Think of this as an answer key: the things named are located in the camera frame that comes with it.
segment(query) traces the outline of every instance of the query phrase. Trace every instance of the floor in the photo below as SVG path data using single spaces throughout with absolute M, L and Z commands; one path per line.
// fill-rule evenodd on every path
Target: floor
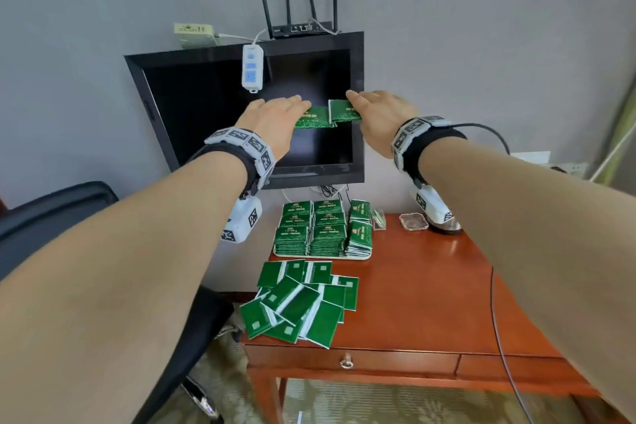
M 245 377 L 247 358 L 232 337 L 214 341 L 191 375 L 210 393 L 228 424 L 263 424 Z M 569 397 L 524 395 L 536 424 L 583 424 Z M 461 389 L 290 380 L 286 424 L 438 424 L 525 422 L 512 394 Z M 207 420 L 178 389 L 153 424 L 204 424 Z

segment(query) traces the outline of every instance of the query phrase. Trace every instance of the metal drawer knob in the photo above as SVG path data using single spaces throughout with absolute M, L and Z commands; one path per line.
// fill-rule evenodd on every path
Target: metal drawer knob
M 351 354 L 345 354 L 345 358 L 340 361 L 340 367 L 342 367 L 343 369 L 354 368 L 354 361 L 351 360 Z

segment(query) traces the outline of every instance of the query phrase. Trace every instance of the hand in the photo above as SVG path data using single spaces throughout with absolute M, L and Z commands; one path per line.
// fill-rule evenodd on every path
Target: hand
M 264 99 L 252 101 L 234 126 L 258 134 L 272 148 L 278 161 L 290 150 L 291 133 L 296 122 L 312 106 L 309 101 L 301 99 L 300 96 L 292 96 L 267 102 Z
M 417 108 L 385 90 L 359 94 L 348 90 L 346 98 L 362 116 L 360 127 L 367 144 L 385 158 L 393 158 L 391 142 L 403 123 L 417 117 Z

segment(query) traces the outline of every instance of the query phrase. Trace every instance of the desk leg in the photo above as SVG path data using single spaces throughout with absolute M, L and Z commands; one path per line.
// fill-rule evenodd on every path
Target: desk leg
M 267 424 L 282 424 L 282 396 L 276 385 L 276 377 L 267 375 L 254 368 L 247 368 L 252 381 L 254 400 L 260 406 Z M 281 379 L 281 390 L 287 387 L 287 379 Z

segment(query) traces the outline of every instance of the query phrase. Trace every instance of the white tray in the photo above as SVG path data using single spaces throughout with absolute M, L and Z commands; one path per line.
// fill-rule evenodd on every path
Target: white tray
M 272 251 L 272 253 L 274 255 L 276 255 L 277 257 L 281 257 L 281 258 L 302 258 L 305 260 L 314 260 L 314 259 L 319 259 L 319 260 L 368 260 L 369 258 L 371 258 L 371 255 L 369 255 L 367 258 L 364 257 L 313 257 L 313 256 L 309 256 L 309 255 L 279 255 L 278 253 L 276 253 L 275 251 Z

